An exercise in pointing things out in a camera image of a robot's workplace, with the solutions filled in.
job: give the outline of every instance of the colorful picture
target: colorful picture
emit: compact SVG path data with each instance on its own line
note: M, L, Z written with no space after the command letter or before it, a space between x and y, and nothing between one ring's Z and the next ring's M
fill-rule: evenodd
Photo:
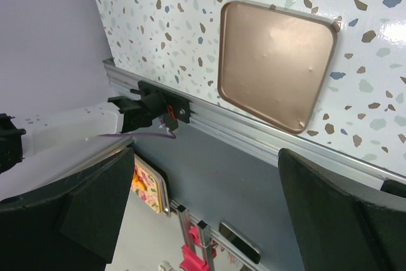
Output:
M159 179L152 174L148 166L135 156L135 168L131 190L135 192L155 212L162 212Z

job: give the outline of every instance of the speckled white wall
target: speckled white wall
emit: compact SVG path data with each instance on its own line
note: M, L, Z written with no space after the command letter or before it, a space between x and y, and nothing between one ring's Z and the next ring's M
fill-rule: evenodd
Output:
M216 89L220 9L227 1L97 4L119 68L243 113ZM406 1L246 1L336 21L334 56L300 136L406 175Z

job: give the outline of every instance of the gray metal bar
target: gray metal bar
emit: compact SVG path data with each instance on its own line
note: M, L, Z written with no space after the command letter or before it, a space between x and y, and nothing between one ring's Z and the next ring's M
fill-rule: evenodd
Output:
M213 247L211 246L210 227L203 220L197 224L200 244L202 245L203 260L209 265L210 271L214 271Z
M182 230L183 240L185 244L191 249L194 253L196 253L195 244L192 240L192 236L190 236L189 230L191 228L190 219L189 219L189 212L188 210L182 206L181 204L176 207L178 212L180 227Z

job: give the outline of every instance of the gray floor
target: gray floor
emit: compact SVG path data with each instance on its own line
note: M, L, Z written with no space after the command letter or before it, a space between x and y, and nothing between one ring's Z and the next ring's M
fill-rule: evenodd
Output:
M277 168L186 124L177 136L139 137L135 145L167 173L173 197L213 228L230 223L270 270L304 270Z
M155 213L130 192L113 262L106 271L155 271L162 261L179 270L183 245L178 217ZM216 271L239 271L241 266L239 262L230 263L226 251L218 251L214 260Z

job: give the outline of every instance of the pink clamp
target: pink clamp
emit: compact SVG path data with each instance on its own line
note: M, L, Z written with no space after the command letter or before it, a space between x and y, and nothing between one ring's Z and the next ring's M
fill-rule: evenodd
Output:
M210 271L209 265L202 261L187 245L182 247L183 262L180 267L185 271Z
M194 226L189 230L189 234L192 237L193 243L199 248L202 247L199 238L199 230L197 226ZM217 256L215 249L213 251L213 258ZM182 247L183 261L180 267L185 271L210 271L210 266L200 259L189 247L185 244Z

